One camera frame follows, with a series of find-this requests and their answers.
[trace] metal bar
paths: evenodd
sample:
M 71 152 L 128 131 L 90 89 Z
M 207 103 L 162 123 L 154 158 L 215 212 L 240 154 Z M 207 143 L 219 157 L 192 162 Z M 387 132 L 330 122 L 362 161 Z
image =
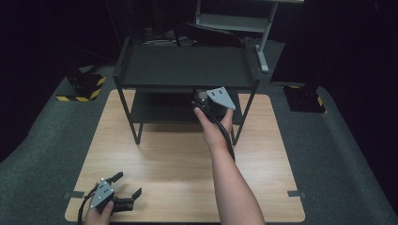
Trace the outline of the metal bar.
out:
M 114 76 L 119 76 L 121 72 L 122 65 L 126 58 L 126 53 L 128 52 L 128 48 L 130 46 L 131 37 L 126 37 L 125 42 L 123 44 L 123 48 L 120 52 L 119 58 L 117 59 L 117 63 L 114 70 Z
M 257 50 L 259 53 L 260 52 L 262 53 L 264 50 L 264 47 L 266 46 L 266 42 L 267 42 L 268 35 L 269 35 L 269 30 L 271 29 L 273 18 L 275 16 L 277 7 L 278 7 L 278 2 L 274 2 L 272 4 L 271 12 L 269 13 L 269 16 L 268 16 L 268 21 L 266 22 L 266 28 L 264 29 L 263 36 L 261 37 L 260 47 Z
M 134 137 L 135 143 L 139 144 L 140 140 L 138 139 L 137 133 L 135 132 L 134 124 L 131 121 L 129 107 L 128 107 L 127 101 L 126 101 L 126 99 L 124 97 L 123 90 L 120 87 L 119 80 L 118 80 L 117 76 L 114 76 L 114 81 L 115 81 L 115 85 L 116 85 L 116 88 L 117 88 L 117 92 L 119 93 L 120 100 L 121 100 L 122 105 L 123 105 L 123 109 L 125 111 L 127 119 L 129 120 L 132 136 Z
M 232 145 L 236 145 L 235 135 L 234 135 L 234 125 L 232 125 L 232 128 L 231 128 L 231 140 L 232 140 Z
M 140 128 L 138 129 L 138 142 L 136 141 L 136 144 L 140 144 L 141 142 L 141 135 L 143 134 L 143 127 L 144 123 L 140 123 Z
M 200 24 L 200 8 L 202 5 L 202 1 L 198 0 L 196 2 L 196 15 L 195 15 L 195 24 L 199 25 Z
M 249 113 L 249 109 L 250 109 L 250 107 L 252 105 L 252 102 L 253 102 L 253 99 L 254 99 L 254 96 L 255 96 L 255 92 L 257 91 L 257 87 L 258 87 L 259 83 L 260 83 L 260 80 L 256 80 L 255 81 L 255 84 L 253 86 L 252 92 L 250 93 L 248 104 L 246 105 L 245 112 L 243 113 L 242 121 L 241 121 L 241 123 L 239 125 L 239 129 L 237 130 L 237 135 L 235 136 L 235 141 L 232 143 L 232 145 L 236 145 L 237 144 L 237 140 L 239 139 L 240 132 L 243 129 L 243 124 L 245 123 L 246 117 L 247 117 L 247 115 Z

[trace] light wooden tabletop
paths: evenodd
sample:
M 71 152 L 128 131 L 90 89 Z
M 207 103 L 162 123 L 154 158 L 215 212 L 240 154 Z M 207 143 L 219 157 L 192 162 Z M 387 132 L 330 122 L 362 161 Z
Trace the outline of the light wooden tabletop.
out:
M 132 102 L 133 90 L 126 90 Z M 242 107 L 249 95 L 241 94 Z M 268 222 L 305 219 L 268 96 L 256 95 L 235 146 L 237 165 L 260 203 Z M 136 145 L 118 93 L 110 93 L 87 153 L 75 191 L 87 192 L 101 178 L 118 172 L 115 196 L 128 198 L 138 188 L 143 194 L 133 211 L 115 213 L 111 221 L 219 222 L 210 154 L 199 124 L 144 125 Z M 70 199 L 65 218 L 76 221 L 83 199 Z

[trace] hazard tape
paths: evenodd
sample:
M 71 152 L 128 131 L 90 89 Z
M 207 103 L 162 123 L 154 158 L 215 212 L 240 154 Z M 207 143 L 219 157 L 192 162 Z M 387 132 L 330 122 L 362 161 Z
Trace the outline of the hazard tape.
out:
M 289 85 L 289 87 L 301 89 L 300 86 Z M 323 101 L 322 101 L 321 97 L 318 97 L 317 101 L 318 101 L 319 106 L 323 106 Z
M 89 95 L 83 96 L 56 96 L 56 99 L 59 101 L 80 101 L 80 102 L 87 102 L 91 100 L 95 100 L 97 96 L 100 94 L 100 89 L 105 82 L 106 77 L 102 77 L 97 81 L 96 90 Z

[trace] black metal rack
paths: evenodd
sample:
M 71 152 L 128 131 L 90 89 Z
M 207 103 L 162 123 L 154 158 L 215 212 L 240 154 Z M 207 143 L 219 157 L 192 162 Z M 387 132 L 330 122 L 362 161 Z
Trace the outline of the black metal rack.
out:
M 137 46 L 127 37 L 114 81 L 137 144 L 144 123 L 198 123 L 191 107 L 192 90 L 224 86 L 237 106 L 233 123 L 239 128 L 236 135 L 232 132 L 236 144 L 260 83 L 252 68 L 245 48 Z M 131 111 L 123 89 L 136 90 Z M 239 91 L 251 92 L 244 113 Z M 134 124 L 140 124 L 138 133 Z

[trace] gray fabric mat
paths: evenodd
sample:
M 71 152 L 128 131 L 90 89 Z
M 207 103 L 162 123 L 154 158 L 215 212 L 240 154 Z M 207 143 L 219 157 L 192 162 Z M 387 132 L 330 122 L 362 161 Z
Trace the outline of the gray fabric mat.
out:
M 267 46 L 271 72 L 258 93 L 271 99 L 302 194 L 306 219 L 300 224 L 398 224 L 328 92 L 318 90 L 327 113 L 290 112 L 281 84 L 269 83 L 282 47 Z M 0 224 L 75 224 L 65 220 L 69 200 L 64 196 L 74 190 L 108 94 L 115 89 L 112 72 L 112 65 L 99 69 L 107 80 L 94 101 L 49 99 L 28 137 L 0 164 Z

